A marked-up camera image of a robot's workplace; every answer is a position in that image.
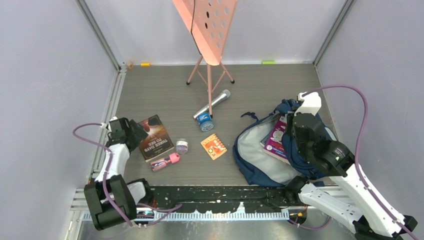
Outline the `Three Days to See book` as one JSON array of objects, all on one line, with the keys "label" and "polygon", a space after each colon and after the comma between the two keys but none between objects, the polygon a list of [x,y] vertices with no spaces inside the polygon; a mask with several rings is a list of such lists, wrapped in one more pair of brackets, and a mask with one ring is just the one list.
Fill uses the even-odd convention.
[{"label": "Three Days to See book", "polygon": [[160,117],[156,114],[138,123],[146,132],[146,138],[139,145],[146,162],[175,148]]}]

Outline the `purple Treehouse book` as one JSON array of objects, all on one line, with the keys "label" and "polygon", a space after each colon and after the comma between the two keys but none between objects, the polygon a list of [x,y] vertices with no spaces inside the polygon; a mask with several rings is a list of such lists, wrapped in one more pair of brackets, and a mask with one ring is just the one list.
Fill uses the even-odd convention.
[{"label": "purple Treehouse book", "polygon": [[273,127],[273,136],[267,141],[265,147],[262,148],[262,151],[283,163],[290,165],[282,143],[286,125],[286,118],[284,115],[281,115]]}]

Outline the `navy blue student backpack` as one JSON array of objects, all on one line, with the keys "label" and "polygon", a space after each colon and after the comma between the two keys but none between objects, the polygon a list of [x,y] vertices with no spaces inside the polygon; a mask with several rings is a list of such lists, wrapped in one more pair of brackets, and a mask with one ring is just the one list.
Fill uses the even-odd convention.
[{"label": "navy blue student backpack", "polygon": [[296,176],[305,176],[311,180],[324,178],[324,173],[318,171],[299,154],[293,137],[283,135],[282,148],[288,163],[277,159],[264,151],[260,141],[269,134],[278,117],[301,106],[294,99],[283,99],[276,109],[268,116],[259,119],[255,112],[246,112],[242,116],[250,116],[255,122],[245,128],[235,139],[232,153],[239,171],[249,185],[262,187],[281,187],[288,184]]}]

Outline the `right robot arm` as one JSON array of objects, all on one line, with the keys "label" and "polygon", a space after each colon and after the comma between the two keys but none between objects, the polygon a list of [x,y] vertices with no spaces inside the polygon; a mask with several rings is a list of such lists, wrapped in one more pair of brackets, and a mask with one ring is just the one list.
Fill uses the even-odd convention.
[{"label": "right robot arm", "polygon": [[323,172],[352,201],[350,204],[324,192],[305,177],[296,176],[286,186],[285,198],[291,205],[313,206],[347,227],[357,240],[400,240],[418,225],[403,215],[378,193],[366,177],[350,149],[328,138],[329,131],[311,113],[289,113],[284,135],[292,137],[297,152]]}]

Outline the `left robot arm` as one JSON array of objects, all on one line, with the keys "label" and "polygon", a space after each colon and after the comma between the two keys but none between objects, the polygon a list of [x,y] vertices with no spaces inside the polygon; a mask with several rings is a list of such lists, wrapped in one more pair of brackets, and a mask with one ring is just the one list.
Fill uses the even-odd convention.
[{"label": "left robot arm", "polygon": [[122,223],[130,225],[137,216],[137,205],[148,207],[154,197],[144,178],[125,182],[123,177],[131,152],[148,136],[144,128],[125,117],[113,117],[98,126],[107,130],[106,144],[84,138],[76,131],[73,135],[105,151],[100,173],[83,190],[93,225],[102,231]]}]

